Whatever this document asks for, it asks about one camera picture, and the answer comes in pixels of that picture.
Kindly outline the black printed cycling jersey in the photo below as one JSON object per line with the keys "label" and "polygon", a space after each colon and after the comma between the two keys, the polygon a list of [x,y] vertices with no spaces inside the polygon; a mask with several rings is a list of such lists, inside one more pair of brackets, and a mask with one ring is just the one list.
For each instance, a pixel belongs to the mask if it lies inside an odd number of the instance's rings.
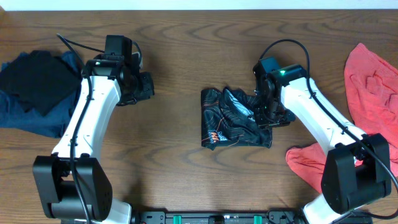
{"label": "black printed cycling jersey", "polygon": [[201,91],[201,145],[216,147],[272,146],[272,130],[261,129],[256,123],[254,108],[258,96],[247,95],[240,89],[228,87],[219,91]]}

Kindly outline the red t-shirt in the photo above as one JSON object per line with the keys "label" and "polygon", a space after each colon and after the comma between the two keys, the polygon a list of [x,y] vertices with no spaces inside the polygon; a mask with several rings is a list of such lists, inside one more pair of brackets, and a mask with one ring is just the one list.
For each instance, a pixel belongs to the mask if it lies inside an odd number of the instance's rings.
{"label": "red t-shirt", "polygon": [[[356,126],[367,134],[382,134],[389,143],[391,171],[397,175],[397,69],[359,43],[344,70],[348,108]],[[326,156],[320,145],[290,148],[290,169],[321,192]]]}

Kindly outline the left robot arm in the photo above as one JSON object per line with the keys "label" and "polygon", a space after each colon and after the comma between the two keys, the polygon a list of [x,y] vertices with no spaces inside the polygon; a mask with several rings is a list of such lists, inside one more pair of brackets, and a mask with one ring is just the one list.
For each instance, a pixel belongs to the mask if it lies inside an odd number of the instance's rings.
{"label": "left robot arm", "polygon": [[113,197],[101,164],[109,119],[117,106],[135,105],[155,94],[142,69],[138,44],[107,35],[105,48],[81,71],[78,103],[51,155],[37,156],[32,171],[47,218],[62,223],[139,223],[132,206]]}

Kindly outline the folded black garment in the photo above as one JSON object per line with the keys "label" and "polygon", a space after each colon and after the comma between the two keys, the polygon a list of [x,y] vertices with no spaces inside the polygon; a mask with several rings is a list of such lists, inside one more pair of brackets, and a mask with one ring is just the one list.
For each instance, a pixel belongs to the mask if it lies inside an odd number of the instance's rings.
{"label": "folded black garment", "polygon": [[42,116],[80,87],[80,79],[60,57],[33,51],[18,57],[1,70],[1,90],[18,97],[24,109]]}

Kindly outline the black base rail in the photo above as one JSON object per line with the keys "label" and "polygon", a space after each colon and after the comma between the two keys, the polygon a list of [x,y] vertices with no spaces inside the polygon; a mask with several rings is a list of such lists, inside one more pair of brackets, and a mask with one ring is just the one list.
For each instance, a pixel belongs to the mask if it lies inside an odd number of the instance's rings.
{"label": "black base rail", "polygon": [[132,219],[140,224],[306,224],[304,216],[293,210],[267,213],[167,213],[142,212]]}

